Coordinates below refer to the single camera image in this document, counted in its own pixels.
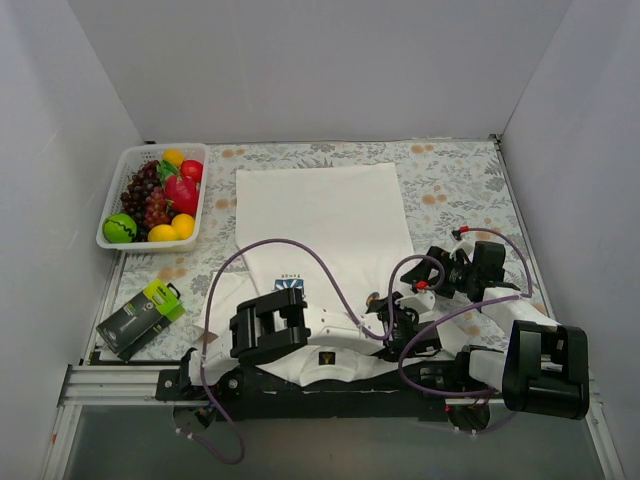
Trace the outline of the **round shiny brooch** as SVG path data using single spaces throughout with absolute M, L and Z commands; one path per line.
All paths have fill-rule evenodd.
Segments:
M 372 292 L 366 299 L 366 306 L 369 306 L 372 302 L 377 301 L 380 298 L 380 294 L 378 292 Z

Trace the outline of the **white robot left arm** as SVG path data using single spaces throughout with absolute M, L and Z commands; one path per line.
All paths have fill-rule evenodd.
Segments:
M 406 344 L 427 325 L 435 295 L 373 293 L 352 319 L 307 304 L 293 289 L 240 304 L 205 352 L 187 356 L 178 387 L 193 400 L 239 366 L 256 367 L 300 387 L 335 380 L 351 383 L 390 373 Z

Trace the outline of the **white t-shirt with flower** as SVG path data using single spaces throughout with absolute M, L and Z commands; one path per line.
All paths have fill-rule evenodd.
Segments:
M 309 305 L 357 319 L 413 253 L 394 164 L 240 171 L 237 247 L 244 273 L 217 274 L 200 325 L 215 335 L 244 301 L 297 288 Z

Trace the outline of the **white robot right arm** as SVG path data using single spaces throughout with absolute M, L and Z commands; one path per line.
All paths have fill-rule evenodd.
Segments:
M 463 294 L 509 337 L 504 351 L 460 348 L 452 373 L 460 395 L 475 397 L 489 387 L 511 411 L 581 420 L 589 410 L 587 335 L 533 307 L 505 281 L 505 260 L 505 246 L 490 241 L 459 242 L 452 252 L 432 246 L 401 281 L 415 291 L 431 287 L 444 298 Z

